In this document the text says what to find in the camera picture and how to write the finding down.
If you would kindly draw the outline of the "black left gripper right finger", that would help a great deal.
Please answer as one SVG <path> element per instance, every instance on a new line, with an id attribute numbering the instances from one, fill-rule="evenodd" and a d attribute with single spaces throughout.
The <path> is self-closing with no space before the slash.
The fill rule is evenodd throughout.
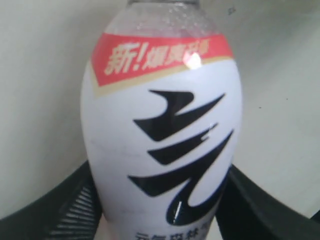
<path id="1" fill-rule="evenodd" d="M 237 167 L 227 175 L 216 212 L 224 240 L 318 240 L 320 223 L 281 203 Z"/>

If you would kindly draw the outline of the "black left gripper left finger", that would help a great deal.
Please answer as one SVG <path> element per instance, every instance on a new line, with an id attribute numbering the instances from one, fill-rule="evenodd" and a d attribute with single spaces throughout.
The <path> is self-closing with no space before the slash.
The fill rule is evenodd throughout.
<path id="1" fill-rule="evenodd" d="M 102 207 L 88 162 L 47 194 L 0 220 L 2 240 L 92 240 Z"/>

